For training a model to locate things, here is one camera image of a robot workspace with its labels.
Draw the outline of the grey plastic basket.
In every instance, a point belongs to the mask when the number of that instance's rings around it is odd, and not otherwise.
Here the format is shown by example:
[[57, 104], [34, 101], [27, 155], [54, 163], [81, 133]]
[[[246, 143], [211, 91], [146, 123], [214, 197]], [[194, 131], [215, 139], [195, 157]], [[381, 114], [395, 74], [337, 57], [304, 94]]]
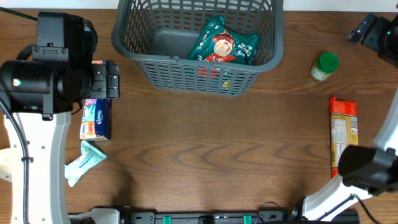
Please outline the grey plastic basket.
[[282, 59], [283, 0], [120, 0], [114, 48], [158, 88], [238, 96]]

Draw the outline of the red tan pasta packet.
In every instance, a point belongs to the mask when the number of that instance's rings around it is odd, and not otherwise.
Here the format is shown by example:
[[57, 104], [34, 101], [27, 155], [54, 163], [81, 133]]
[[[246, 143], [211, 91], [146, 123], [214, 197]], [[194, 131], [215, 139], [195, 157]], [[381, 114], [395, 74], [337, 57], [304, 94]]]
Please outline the red tan pasta packet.
[[348, 145], [357, 146], [358, 103], [356, 101], [330, 100], [331, 178], [338, 174], [338, 163]]

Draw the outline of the green Nescafe coffee bag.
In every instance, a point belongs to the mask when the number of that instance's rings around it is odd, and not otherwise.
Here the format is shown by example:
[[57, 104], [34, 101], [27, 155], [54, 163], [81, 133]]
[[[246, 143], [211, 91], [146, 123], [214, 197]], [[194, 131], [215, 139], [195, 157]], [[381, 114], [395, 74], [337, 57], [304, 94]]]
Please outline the green Nescafe coffee bag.
[[205, 24], [188, 59], [252, 65], [258, 46], [259, 36], [256, 33], [242, 35], [229, 30], [224, 24], [224, 19], [216, 16]]

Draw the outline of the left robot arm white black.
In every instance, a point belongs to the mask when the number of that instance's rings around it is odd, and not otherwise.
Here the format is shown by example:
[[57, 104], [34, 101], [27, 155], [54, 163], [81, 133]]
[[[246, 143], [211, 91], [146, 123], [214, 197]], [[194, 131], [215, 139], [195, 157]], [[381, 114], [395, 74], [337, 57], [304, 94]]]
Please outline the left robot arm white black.
[[73, 104], [119, 97], [119, 70], [86, 62], [10, 60], [1, 67], [1, 105], [14, 155], [13, 223], [119, 223], [120, 211], [98, 207], [69, 215], [65, 146]]

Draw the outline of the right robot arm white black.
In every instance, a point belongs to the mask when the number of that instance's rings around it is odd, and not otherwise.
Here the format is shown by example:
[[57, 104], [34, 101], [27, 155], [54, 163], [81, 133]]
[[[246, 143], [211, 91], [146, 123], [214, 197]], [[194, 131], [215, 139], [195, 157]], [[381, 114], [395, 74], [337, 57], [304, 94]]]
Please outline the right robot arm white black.
[[[368, 14], [352, 30], [349, 40], [361, 43], [397, 65], [397, 19]], [[302, 223], [330, 222], [355, 203], [383, 192], [397, 191], [397, 100], [372, 147], [349, 145], [338, 163], [338, 174], [313, 195], [306, 196], [291, 214]]]

